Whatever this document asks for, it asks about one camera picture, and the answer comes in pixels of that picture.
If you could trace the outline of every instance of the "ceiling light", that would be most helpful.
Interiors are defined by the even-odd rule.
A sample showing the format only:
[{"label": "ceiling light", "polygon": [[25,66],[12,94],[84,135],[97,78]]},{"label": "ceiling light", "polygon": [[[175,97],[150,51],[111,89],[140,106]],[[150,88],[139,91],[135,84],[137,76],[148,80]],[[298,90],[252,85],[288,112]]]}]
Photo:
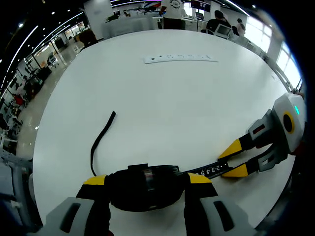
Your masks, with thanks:
[{"label": "ceiling light", "polygon": [[232,4],[233,6],[235,6],[236,8],[238,8],[240,11],[244,12],[245,15],[250,16],[246,11],[244,11],[242,8],[240,8],[238,5],[236,5],[234,2],[230,1],[230,0],[225,0],[226,2],[228,2],[229,4]]},{"label": "ceiling light", "polygon": [[[137,3],[137,2],[145,2],[145,1],[133,1],[132,3]],[[125,2],[125,3],[121,3],[121,4],[117,4],[117,5],[114,5],[112,7],[118,7],[118,6],[121,6],[121,5],[126,5],[126,4],[131,4],[130,2]],[[245,13],[245,11],[243,9],[241,9],[239,6],[236,6],[237,8],[239,8],[241,11],[243,11]]]},{"label": "ceiling light", "polygon": [[64,24],[66,24],[67,22],[71,21],[72,19],[78,17],[78,16],[81,15],[81,14],[83,14],[83,12],[81,12],[81,13],[75,15],[74,17],[70,18],[69,20],[67,20],[66,22],[62,23],[60,26],[58,26],[57,28],[55,28],[53,31],[51,31],[51,32],[49,33],[49,35],[47,35],[46,38],[44,38],[44,39],[35,47],[35,50],[36,50],[36,49],[40,46],[40,44],[41,44],[42,42],[44,42],[53,32],[55,32],[55,31],[56,31],[57,29],[59,29],[61,26],[63,26]]},{"label": "ceiling light", "polygon": [[25,44],[25,42],[27,41],[27,39],[32,35],[32,33],[34,33],[34,31],[35,31],[37,28],[38,28],[38,26],[36,26],[36,27],[29,33],[29,35],[26,37],[26,39],[24,39],[23,43],[21,44],[21,46],[19,47],[19,49],[16,51],[15,55],[13,56],[13,59],[12,59],[12,61],[11,61],[11,63],[10,63],[10,65],[9,65],[9,67],[8,67],[8,69],[7,69],[6,72],[8,72],[8,71],[10,70],[10,67],[11,67],[11,65],[12,65],[12,63],[13,63],[13,61],[14,61],[16,55],[18,55],[19,51],[21,50],[21,48],[23,47],[23,45]]}]

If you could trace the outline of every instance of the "ceiling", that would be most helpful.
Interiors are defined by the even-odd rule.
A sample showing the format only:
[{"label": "ceiling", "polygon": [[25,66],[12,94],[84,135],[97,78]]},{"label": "ceiling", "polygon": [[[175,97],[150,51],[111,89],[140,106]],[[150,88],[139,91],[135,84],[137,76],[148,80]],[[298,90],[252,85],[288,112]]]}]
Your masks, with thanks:
[{"label": "ceiling", "polygon": [[[148,3],[147,1],[141,1],[141,0],[132,0],[132,1],[131,0],[111,0],[112,7],[135,4],[134,1],[137,4]],[[181,0],[181,1],[182,2],[190,2],[190,0]],[[243,13],[241,10],[236,8],[233,4],[229,3],[229,1],[226,1],[226,0],[212,0],[212,1],[219,3],[221,5],[221,7],[230,8],[230,9],[235,10],[237,12]],[[244,7],[252,8],[253,2],[254,1],[252,1],[252,0],[233,0],[233,3],[236,3],[239,6],[243,6],[243,8]]]},{"label": "ceiling", "polygon": [[[11,71],[15,71],[19,61],[32,53],[34,50],[32,47],[35,48],[50,32],[82,12],[84,8],[83,3],[86,1],[87,0],[10,0],[5,2],[5,8],[1,8],[2,13],[0,14],[2,22],[0,37],[0,60],[2,60],[0,63],[0,84],[2,84],[2,80],[6,76],[3,87],[0,89],[1,93],[6,88],[7,83],[12,79],[14,73],[11,73]],[[127,1],[129,0],[119,0],[112,4],[116,5]],[[215,1],[221,4],[226,3],[225,0]],[[245,9],[251,9],[253,4],[252,0],[233,0],[233,2]],[[85,14],[81,14],[79,19],[75,17],[66,25],[75,25],[77,21],[86,22]],[[12,62],[19,47],[36,26],[38,26],[38,28],[27,39],[16,55],[15,60]]]}]

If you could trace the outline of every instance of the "window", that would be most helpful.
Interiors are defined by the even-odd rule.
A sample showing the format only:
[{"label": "window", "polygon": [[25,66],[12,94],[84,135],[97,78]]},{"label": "window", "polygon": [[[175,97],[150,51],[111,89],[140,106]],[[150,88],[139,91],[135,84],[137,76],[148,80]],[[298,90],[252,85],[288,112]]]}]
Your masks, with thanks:
[{"label": "window", "polygon": [[184,3],[184,10],[188,16],[192,16],[192,8],[190,7],[190,2]]},{"label": "window", "polygon": [[[186,14],[188,16],[193,16],[192,15],[192,8],[190,6],[190,2],[185,2],[184,3],[184,10],[185,10],[185,12],[186,12]],[[196,12],[199,12],[199,13],[205,15],[205,11],[204,10],[196,9]]]},{"label": "window", "polygon": [[285,42],[282,43],[277,65],[285,73],[292,86],[294,88],[297,87],[301,79],[301,75],[296,66],[294,57]]},{"label": "window", "polygon": [[268,51],[272,30],[254,17],[249,17],[246,23],[245,37],[260,47],[265,52]]}]

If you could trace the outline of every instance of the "glass wall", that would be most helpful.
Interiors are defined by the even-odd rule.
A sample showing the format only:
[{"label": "glass wall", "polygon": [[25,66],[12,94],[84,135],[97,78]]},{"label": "glass wall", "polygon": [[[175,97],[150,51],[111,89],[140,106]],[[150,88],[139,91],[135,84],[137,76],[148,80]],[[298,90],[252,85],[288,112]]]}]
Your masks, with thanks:
[{"label": "glass wall", "polygon": [[68,29],[67,31],[65,31],[65,35],[67,37],[67,39],[69,39],[70,37],[73,38],[75,36],[77,36],[80,32],[84,31],[86,28],[83,24],[83,22],[80,22],[79,24],[73,26],[72,28]]},{"label": "glass wall", "polygon": [[299,69],[289,47],[285,42],[282,43],[277,65],[285,73],[293,87],[297,87],[301,79]]},{"label": "glass wall", "polygon": [[53,48],[53,45],[51,43],[48,43],[45,45],[38,53],[36,53],[34,56],[38,63],[40,64],[40,67],[43,68],[47,65],[47,59],[48,56],[53,53],[55,54],[56,51]]},{"label": "glass wall", "polygon": [[268,52],[271,35],[272,30],[269,26],[266,26],[254,17],[248,17],[246,24],[246,38],[265,52]]}]

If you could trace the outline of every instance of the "black cable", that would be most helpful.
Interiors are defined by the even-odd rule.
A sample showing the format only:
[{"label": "black cable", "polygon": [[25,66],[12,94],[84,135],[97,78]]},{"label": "black cable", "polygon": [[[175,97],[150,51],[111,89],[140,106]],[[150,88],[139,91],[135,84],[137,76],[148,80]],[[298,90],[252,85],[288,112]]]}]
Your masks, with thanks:
[{"label": "black cable", "polygon": [[91,170],[92,170],[92,173],[93,173],[94,176],[96,176],[95,171],[93,169],[93,157],[94,157],[95,149],[97,148],[97,146],[99,144],[99,141],[102,139],[102,137],[104,136],[106,131],[109,129],[110,125],[112,124],[115,115],[116,115],[116,112],[112,112],[112,114],[110,115],[110,118],[109,118],[107,124],[105,125],[103,130],[100,132],[98,137],[95,139],[94,144],[93,144],[93,146],[91,148]]}]

